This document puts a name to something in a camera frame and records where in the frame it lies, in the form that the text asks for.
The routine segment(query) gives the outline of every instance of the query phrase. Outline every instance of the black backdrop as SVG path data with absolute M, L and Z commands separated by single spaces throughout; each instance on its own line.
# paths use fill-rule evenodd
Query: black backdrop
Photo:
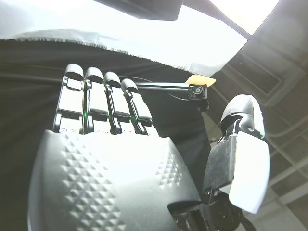
M 27 191 L 39 140 L 51 129 L 67 64 L 86 70 L 184 82 L 191 74 L 127 54 L 76 43 L 0 41 L 0 230 L 26 230 Z M 26 81 L 25 77 L 36 78 Z M 200 189 L 209 153 L 204 122 L 197 107 L 165 93 L 142 92 L 163 137 L 169 136 Z

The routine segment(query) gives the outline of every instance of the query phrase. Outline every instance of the bright light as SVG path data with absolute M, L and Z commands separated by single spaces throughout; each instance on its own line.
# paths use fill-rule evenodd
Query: bright light
M 253 35 L 279 0 L 210 0 L 228 18 Z

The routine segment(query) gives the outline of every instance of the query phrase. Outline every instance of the camera lens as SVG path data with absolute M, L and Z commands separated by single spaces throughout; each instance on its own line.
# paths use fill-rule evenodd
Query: camera lens
M 202 86 L 194 86 L 192 90 L 193 90 L 192 92 L 195 95 L 199 95 L 203 92 L 203 87 Z

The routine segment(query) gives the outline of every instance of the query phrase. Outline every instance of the diamond-textured surface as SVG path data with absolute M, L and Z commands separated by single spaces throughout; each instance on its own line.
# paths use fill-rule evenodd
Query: diamond-textured surface
M 107 168 L 82 145 L 77 137 L 64 136 L 67 177 L 63 183 L 70 194 L 65 198 L 74 205 L 70 214 L 79 222 L 78 231 L 123 231 L 116 197 L 110 192 L 111 182 L 105 177 Z
M 179 165 L 176 163 L 172 153 L 169 153 L 168 156 L 163 157 L 156 175 L 161 177 L 159 187 L 162 189 L 164 189 L 166 186 L 179 186 L 182 173 L 180 173 Z

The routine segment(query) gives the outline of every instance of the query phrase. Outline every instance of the robotic hand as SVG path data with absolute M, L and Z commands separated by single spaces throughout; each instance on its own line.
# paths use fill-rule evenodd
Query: robotic hand
M 232 231 L 264 197 L 269 153 L 260 108 L 237 96 L 221 121 L 200 196 L 170 138 L 159 137 L 136 84 L 67 66 L 53 131 L 34 165 L 30 231 Z

